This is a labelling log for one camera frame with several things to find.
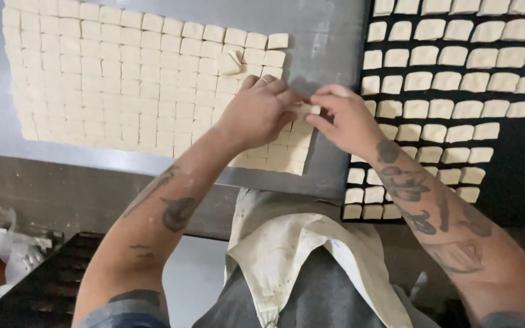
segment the dirty apron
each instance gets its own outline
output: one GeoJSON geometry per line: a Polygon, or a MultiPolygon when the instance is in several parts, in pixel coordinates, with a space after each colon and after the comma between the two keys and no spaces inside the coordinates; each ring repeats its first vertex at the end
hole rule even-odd
{"type": "Polygon", "coordinates": [[[310,203],[308,197],[242,189],[225,257],[225,279],[239,265],[261,327],[276,327],[301,266],[312,250],[323,246],[383,324],[412,328],[388,282],[384,250],[374,227],[339,224],[326,214],[339,217],[339,207],[310,203]]]}

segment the tattoo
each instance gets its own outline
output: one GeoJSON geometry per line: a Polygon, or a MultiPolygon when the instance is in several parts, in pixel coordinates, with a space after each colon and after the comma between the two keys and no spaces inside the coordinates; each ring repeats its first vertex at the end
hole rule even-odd
{"type": "Polygon", "coordinates": [[[132,249],[149,249],[149,246],[141,244],[130,245],[129,247],[132,249]]]}
{"type": "Polygon", "coordinates": [[[378,162],[392,164],[396,162],[400,156],[400,147],[396,142],[388,139],[380,141],[380,144],[376,146],[378,150],[378,162]]]}
{"type": "Polygon", "coordinates": [[[153,255],[153,253],[147,253],[147,254],[141,254],[141,255],[137,255],[137,258],[155,258],[155,255],[153,255]]]}
{"type": "Polygon", "coordinates": [[[466,274],[485,269],[481,264],[481,246],[475,240],[422,244],[422,247],[447,272],[466,274]]]}
{"type": "Polygon", "coordinates": [[[160,187],[168,184],[171,179],[173,179],[176,174],[179,172],[180,168],[177,165],[171,165],[167,170],[165,170],[160,176],[153,180],[137,198],[133,201],[131,205],[125,210],[122,217],[128,217],[139,205],[142,205],[147,199],[149,199],[160,187]]]}
{"type": "Polygon", "coordinates": [[[159,292],[151,289],[133,289],[132,291],[124,292],[108,300],[108,303],[123,301],[126,299],[135,299],[137,301],[145,301],[151,305],[159,307],[159,292]]]}
{"type": "Polygon", "coordinates": [[[448,211],[448,200],[444,187],[439,188],[437,193],[434,195],[434,203],[439,207],[439,216],[441,218],[441,226],[439,227],[439,229],[442,232],[447,232],[448,218],[450,216],[450,213],[448,211]]]}
{"type": "Polygon", "coordinates": [[[469,204],[463,204],[463,216],[465,217],[465,221],[458,221],[457,225],[467,227],[479,237],[491,236],[493,228],[492,222],[475,207],[469,204]]]}
{"type": "Polygon", "coordinates": [[[427,220],[431,217],[430,213],[425,210],[421,210],[420,214],[410,214],[406,212],[402,207],[396,205],[400,214],[407,220],[408,225],[412,230],[422,232],[426,235],[434,235],[437,233],[437,229],[428,222],[427,220]]]}
{"type": "Polygon", "coordinates": [[[420,194],[430,191],[422,184],[427,178],[427,171],[403,171],[397,166],[388,166],[377,172],[390,193],[390,196],[405,201],[420,201],[420,194]]]}
{"type": "Polygon", "coordinates": [[[183,197],[178,200],[161,198],[166,208],[162,215],[163,225],[171,232],[185,229],[195,210],[195,199],[183,197]]]}

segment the person's left hand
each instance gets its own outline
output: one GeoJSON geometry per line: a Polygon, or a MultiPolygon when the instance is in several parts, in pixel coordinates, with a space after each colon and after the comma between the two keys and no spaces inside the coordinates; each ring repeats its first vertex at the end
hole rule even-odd
{"type": "Polygon", "coordinates": [[[284,80],[251,75],[230,102],[215,127],[228,133],[240,151],[276,140],[281,129],[296,119],[289,106],[303,97],[284,80]]]}

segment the finger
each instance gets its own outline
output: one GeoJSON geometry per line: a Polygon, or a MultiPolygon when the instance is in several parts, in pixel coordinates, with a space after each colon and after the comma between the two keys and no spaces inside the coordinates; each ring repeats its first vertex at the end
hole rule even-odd
{"type": "Polygon", "coordinates": [[[290,122],[295,121],[296,119],[297,119],[297,114],[295,114],[292,111],[286,111],[286,112],[282,113],[281,116],[279,116],[279,118],[276,121],[276,127],[275,127],[275,130],[273,132],[274,135],[278,136],[279,132],[281,132],[281,130],[283,130],[285,125],[287,125],[290,122]]]}
{"type": "Polygon", "coordinates": [[[328,96],[314,95],[311,97],[311,103],[314,105],[319,105],[323,108],[326,108],[332,113],[338,113],[340,110],[352,106],[349,98],[333,96],[333,95],[328,95],[328,96]]]}
{"type": "Polygon", "coordinates": [[[283,109],[287,110],[288,106],[303,101],[304,98],[298,92],[287,90],[277,96],[277,99],[283,104],[283,109]]]}
{"type": "Polygon", "coordinates": [[[254,85],[254,87],[266,87],[267,85],[273,83],[276,78],[272,75],[265,75],[259,79],[259,81],[254,85]]]}
{"type": "Polygon", "coordinates": [[[328,139],[334,135],[335,130],[337,129],[332,123],[329,123],[326,119],[319,115],[310,114],[306,118],[307,123],[317,128],[321,131],[328,139]]]}
{"type": "Polygon", "coordinates": [[[333,94],[334,96],[346,97],[346,98],[359,97],[352,90],[340,84],[330,84],[330,85],[323,86],[319,88],[319,90],[317,90],[315,94],[322,94],[322,95],[333,94]]]}
{"type": "Polygon", "coordinates": [[[242,83],[242,87],[240,87],[240,90],[246,90],[246,89],[250,89],[251,87],[254,86],[254,84],[257,83],[257,81],[259,80],[259,77],[257,77],[256,75],[249,75],[246,77],[246,79],[244,79],[244,82],[242,83]]]}
{"type": "Polygon", "coordinates": [[[273,83],[269,83],[268,86],[266,86],[266,89],[271,94],[277,95],[289,90],[289,86],[284,80],[276,80],[273,83]]]}

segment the person's right hand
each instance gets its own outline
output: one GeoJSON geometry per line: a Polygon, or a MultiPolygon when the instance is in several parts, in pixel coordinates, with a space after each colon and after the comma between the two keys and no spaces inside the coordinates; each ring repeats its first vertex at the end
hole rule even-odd
{"type": "Polygon", "coordinates": [[[311,97],[334,117],[333,124],[319,115],[307,116],[307,122],[323,132],[341,150],[368,160],[385,138],[364,100],[339,84],[326,85],[311,97]]]}

